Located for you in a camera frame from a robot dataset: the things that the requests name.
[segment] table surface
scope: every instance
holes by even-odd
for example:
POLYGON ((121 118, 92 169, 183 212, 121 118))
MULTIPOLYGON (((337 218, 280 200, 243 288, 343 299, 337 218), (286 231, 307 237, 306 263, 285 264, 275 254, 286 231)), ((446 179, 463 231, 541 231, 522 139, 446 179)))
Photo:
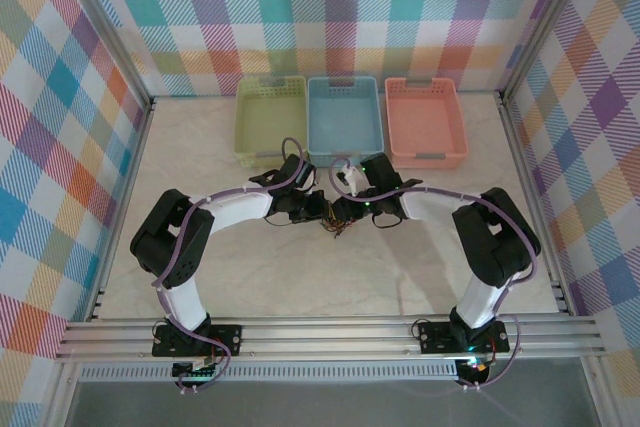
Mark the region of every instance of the table surface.
MULTIPOLYGON (((466 161, 455 170, 402 169, 400 174, 461 192, 502 187, 529 219, 493 95, 461 94, 460 102, 469 140, 466 161)), ((234 157, 234 104, 230 98, 159 100, 101 318, 163 315, 150 285, 153 277, 129 253, 133 235, 162 192, 177 188, 187 195, 211 194, 261 173, 242 168, 234 157)), ((386 111, 384 97, 381 109, 386 111)), ((324 169, 320 186, 328 198, 337 198, 324 169)), ((282 214, 270 220, 287 222, 282 214)), ((196 274, 205 308, 225 317, 445 314, 462 297, 470 277, 454 230, 414 221, 379 230, 368 219, 337 239, 317 222, 234 225, 209 239, 196 274)), ((557 312, 542 258, 536 277, 515 288, 501 311, 557 312)))

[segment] plastic basket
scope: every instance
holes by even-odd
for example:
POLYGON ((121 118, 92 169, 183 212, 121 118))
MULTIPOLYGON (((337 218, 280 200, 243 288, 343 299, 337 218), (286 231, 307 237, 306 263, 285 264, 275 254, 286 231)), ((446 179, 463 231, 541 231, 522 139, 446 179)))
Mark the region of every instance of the plastic basket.
POLYGON ((451 79, 385 82, 391 163, 396 168, 454 169, 469 151, 451 79))
MULTIPOLYGON (((281 145, 293 137, 307 148, 307 93, 302 76, 238 82, 234 152, 244 167, 279 167, 281 145)), ((297 153, 287 144, 287 153, 297 153)))
POLYGON ((376 79, 314 77, 309 79, 309 155, 316 167, 336 157, 360 160, 384 152, 376 79))

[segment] orange basket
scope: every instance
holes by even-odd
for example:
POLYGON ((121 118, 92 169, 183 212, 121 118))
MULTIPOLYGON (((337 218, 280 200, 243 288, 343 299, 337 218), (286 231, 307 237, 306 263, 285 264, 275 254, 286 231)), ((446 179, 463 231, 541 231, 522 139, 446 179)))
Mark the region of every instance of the orange basket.
POLYGON ((455 169, 469 147, 451 79, 385 82, 391 163, 396 168, 455 169))

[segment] green basket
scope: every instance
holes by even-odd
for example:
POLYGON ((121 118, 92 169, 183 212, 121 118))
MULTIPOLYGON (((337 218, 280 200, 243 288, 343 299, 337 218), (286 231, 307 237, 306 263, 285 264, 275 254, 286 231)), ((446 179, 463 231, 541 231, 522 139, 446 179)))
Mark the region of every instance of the green basket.
MULTIPOLYGON (((307 151, 307 87, 302 76, 247 78, 238 82, 234 152, 243 167, 282 165, 282 139, 307 151)), ((287 143, 287 153, 297 154, 287 143)))

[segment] blue basket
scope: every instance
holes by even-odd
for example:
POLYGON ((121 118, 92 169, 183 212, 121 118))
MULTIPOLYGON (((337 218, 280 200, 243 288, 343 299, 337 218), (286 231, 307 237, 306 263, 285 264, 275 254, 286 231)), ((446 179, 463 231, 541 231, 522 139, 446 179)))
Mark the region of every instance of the blue basket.
POLYGON ((336 157, 355 164, 384 152, 378 88, 373 77, 309 79, 307 112, 309 155, 316 167, 336 157))

